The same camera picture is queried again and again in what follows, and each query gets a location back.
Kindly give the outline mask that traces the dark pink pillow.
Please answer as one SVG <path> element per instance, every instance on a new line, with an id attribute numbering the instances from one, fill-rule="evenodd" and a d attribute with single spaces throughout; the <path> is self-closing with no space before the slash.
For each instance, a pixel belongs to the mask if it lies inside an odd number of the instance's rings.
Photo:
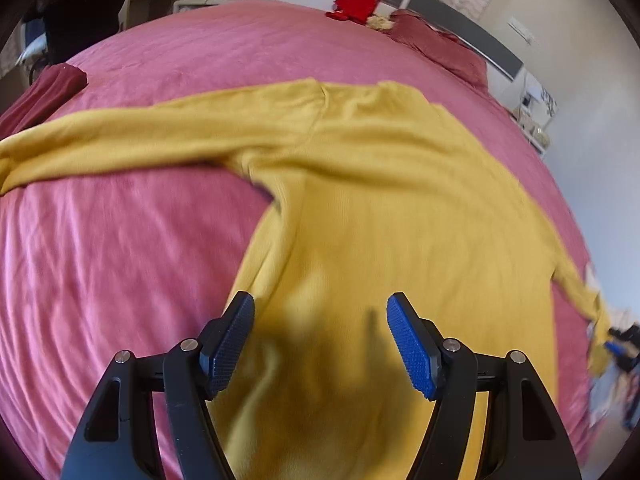
<path id="1" fill-rule="evenodd" d="M 488 94 L 487 66 L 484 58 L 466 46 L 456 35 L 432 27 L 420 15 L 407 10 L 390 14 L 390 39 L 442 66 L 471 87 Z"/>

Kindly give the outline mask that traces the right side white nightstand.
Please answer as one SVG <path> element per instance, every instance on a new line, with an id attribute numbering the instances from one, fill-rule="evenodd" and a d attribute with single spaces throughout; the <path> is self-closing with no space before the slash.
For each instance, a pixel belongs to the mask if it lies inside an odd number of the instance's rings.
<path id="1" fill-rule="evenodd" d="M 522 70 L 522 73 L 518 104 L 510 110 L 511 117 L 528 144 L 544 158 L 551 145 L 546 128 L 558 111 L 558 102 L 528 70 Z"/>

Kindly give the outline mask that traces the folded dark red garment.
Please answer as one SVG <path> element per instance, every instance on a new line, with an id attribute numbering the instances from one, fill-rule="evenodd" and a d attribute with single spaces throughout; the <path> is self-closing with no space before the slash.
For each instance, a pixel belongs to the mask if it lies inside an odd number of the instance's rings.
<path id="1" fill-rule="evenodd" d="M 48 66 L 1 115 L 0 139 L 42 124 L 87 84 L 87 74 L 76 66 L 67 63 Z"/>

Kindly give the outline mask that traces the grey bed headboard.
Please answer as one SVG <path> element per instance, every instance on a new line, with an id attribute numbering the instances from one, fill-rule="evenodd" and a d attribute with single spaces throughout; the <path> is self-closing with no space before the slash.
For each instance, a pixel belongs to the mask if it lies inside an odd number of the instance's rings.
<path id="1" fill-rule="evenodd" d="M 523 62 L 486 29 L 440 0 L 408 0 L 407 9 L 458 36 L 500 73 L 514 80 Z"/>

